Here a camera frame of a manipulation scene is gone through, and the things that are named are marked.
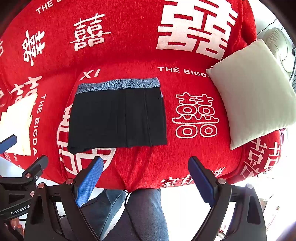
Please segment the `beige cushion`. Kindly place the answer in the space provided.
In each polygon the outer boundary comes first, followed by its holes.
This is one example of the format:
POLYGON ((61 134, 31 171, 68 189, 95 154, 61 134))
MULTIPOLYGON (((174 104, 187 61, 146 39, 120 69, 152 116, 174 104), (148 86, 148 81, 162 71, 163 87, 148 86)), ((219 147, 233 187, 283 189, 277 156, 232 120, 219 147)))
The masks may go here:
POLYGON ((262 39, 206 73, 227 112, 231 150, 295 124, 295 92, 262 39))

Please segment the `person's legs in jeans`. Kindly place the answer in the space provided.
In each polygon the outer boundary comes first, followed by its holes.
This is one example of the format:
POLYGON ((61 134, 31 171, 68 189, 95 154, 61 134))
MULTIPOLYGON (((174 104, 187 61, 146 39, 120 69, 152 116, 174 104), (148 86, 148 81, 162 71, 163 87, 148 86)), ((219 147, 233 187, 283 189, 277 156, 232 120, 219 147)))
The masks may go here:
POLYGON ((105 189, 81 210, 100 240, 169 240, 160 189, 105 189))

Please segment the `red blanket white characters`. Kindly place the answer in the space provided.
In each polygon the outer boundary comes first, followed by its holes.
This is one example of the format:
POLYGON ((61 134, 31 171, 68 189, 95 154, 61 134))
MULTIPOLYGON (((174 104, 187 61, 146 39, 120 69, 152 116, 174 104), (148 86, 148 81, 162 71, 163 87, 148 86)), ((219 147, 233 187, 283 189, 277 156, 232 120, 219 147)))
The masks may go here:
POLYGON ((102 157, 97 186, 135 191, 193 183, 196 156, 236 183, 269 171, 281 156, 274 131, 230 149, 227 113, 206 70, 255 40, 248 1, 1 1, 1 113, 29 96, 3 132, 25 150, 1 157, 28 168, 46 155, 43 177, 74 178, 102 157), (114 79, 158 78, 166 145, 69 152, 77 87, 114 79))

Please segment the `black pants patterned waistband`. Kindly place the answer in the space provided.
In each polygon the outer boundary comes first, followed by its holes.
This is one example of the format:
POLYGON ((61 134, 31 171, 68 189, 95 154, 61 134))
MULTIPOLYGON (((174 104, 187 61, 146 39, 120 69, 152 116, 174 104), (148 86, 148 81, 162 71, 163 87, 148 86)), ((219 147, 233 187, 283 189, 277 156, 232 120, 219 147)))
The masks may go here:
POLYGON ((70 113, 69 152, 166 145, 160 87, 156 77, 79 84, 70 113))

